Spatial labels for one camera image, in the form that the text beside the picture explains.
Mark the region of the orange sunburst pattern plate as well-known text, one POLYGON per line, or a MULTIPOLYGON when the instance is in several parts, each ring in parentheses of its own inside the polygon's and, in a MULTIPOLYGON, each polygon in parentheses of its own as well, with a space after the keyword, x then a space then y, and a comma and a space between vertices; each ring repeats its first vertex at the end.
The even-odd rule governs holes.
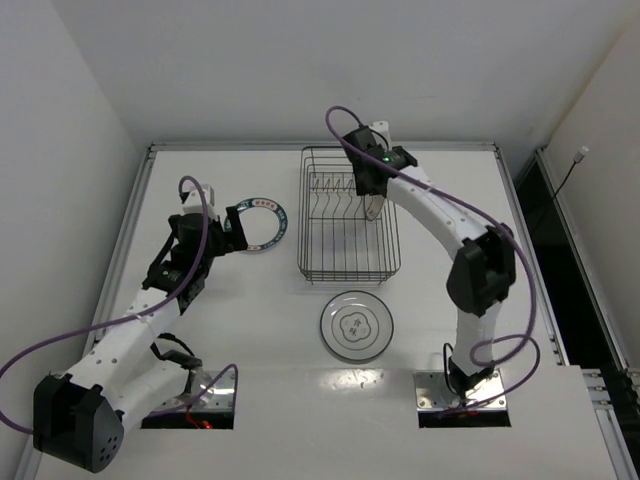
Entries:
POLYGON ((369 222, 375 221, 380 215, 386 199, 382 195, 366 195, 364 197, 364 215, 369 222))

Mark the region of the blue rimmed white plate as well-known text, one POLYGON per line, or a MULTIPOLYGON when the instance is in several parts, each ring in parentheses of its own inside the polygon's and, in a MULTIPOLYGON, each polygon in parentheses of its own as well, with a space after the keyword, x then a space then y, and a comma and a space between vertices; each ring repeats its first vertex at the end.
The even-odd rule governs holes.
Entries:
POLYGON ((236 205, 248 243, 247 253, 265 253, 285 236, 289 219, 284 207, 275 200, 252 197, 236 205))

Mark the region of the black rimmed flower plate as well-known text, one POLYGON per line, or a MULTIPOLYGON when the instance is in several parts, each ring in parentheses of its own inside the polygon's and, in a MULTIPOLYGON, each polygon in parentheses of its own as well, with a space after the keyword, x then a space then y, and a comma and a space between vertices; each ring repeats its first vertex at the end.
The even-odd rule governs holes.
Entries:
POLYGON ((366 364, 389 347, 395 323, 387 305, 376 295, 349 290, 332 297, 319 320, 325 348, 346 363, 366 364))

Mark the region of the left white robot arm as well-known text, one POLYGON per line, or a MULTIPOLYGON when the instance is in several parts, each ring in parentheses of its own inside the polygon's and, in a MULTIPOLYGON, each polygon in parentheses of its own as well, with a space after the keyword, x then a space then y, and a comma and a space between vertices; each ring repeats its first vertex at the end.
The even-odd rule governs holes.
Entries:
POLYGON ((204 289, 215 258, 248 244, 236 207, 221 221, 187 208, 172 215, 170 234, 129 307, 129 322, 102 339, 66 372, 47 375, 33 395, 36 450, 92 473, 115 458, 125 434, 160 405, 192 393, 202 362, 155 345, 204 289))

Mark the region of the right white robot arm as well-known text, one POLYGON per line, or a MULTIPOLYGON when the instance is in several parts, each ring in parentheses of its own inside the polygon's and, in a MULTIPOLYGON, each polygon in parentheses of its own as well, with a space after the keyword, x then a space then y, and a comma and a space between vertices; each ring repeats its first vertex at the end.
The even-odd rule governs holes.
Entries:
POLYGON ((457 325, 447 371, 450 389, 464 398, 495 367, 497 317, 516 280, 508 236, 437 195, 417 159, 401 146, 384 149, 371 128, 360 127, 343 141, 357 194, 382 196, 406 210, 452 260, 446 291, 457 308, 457 325))

